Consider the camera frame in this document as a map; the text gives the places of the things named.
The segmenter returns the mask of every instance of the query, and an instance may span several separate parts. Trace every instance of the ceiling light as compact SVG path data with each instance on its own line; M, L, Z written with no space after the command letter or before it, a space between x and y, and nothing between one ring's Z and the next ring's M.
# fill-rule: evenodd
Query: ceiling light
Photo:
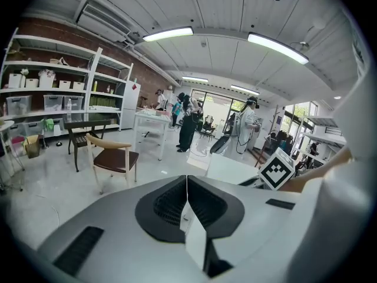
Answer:
M265 47L271 48L272 50L281 52L282 54L296 60L301 64L306 64L309 62L309 59L305 57L303 54L299 53L298 51L294 50L293 48L287 45L275 41L274 39L259 34L255 34L254 32L250 32L247 40L248 42L263 45Z
M245 91L245 92L248 92L248 93L252 93L252 94L255 94L256 96L258 96L260 94L259 92L256 92L256 91L253 91L253 90L250 90L250 89L246 89L246 88L242 88L242 87L238 87L238 86L235 86L235 85L230 86L230 88L234 88L234 89L242 90L242 91Z
M171 29L168 31L157 32L153 35L146 35L145 37L143 37L143 40L147 42L151 42L151 41L156 41L156 40L165 39L165 38L179 37L181 35L193 35L193 34L194 32L191 27L183 27L183 28Z
M208 80L206 78L182 77L182 79L208 83Z

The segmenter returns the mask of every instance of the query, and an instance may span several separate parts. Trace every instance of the wall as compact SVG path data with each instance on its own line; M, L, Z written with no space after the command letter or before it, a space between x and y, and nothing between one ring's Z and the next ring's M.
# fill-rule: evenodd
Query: wall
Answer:
M138 59L128 55L125 51L73 27L44 19L23 18L18 25L18 33L68 42L94 51L97 51L98 47L101 47L103 49L102 53L108 57L114 58L124 64L134 63L130 78L133 81L136 78L137 82L141 84L139 96L148 98L148 105L157 102L157 96L155 95L157 89L167 89L170 85L165 78L157 74ZM73 65L77 62L82 62L82 59L77 61L75 60L77 58L74 57L66 58L66 56L64 56L64 59L67 59L68 63L70 63L68 61L70 60ZM116 75L116 73L118 73L118 71L106 66L99 66L98 72L108 75Z

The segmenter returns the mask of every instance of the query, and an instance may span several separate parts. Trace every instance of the brick wall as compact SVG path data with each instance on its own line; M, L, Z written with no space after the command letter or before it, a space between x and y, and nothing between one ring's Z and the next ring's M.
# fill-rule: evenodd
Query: brick wall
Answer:
M133 62L134 67L130 78L133 81L137 78L137 83L141 85L140 96L148 98L148 105L157 101L155 95L157 89L167 89L170 85L165 78L121 49L73 27L43 19L23 18L18 25L18 33L68 42L94 51L96 51L98 47L101 47L103 49L102 53L108 57L127 65ZM53 52L35 50L24 50L24 53L25 55L22 56L23 60L27 60L28 57L31 57L33 61L45 62L49 62L50 58L60 58L61 56L60 54L54 54ZM73 66L85 67L87 64L85 60L71 56L64 56L64 59L69 65ZM113 76L117 76L118 73L117 70L103 65L98 65L97 71Z

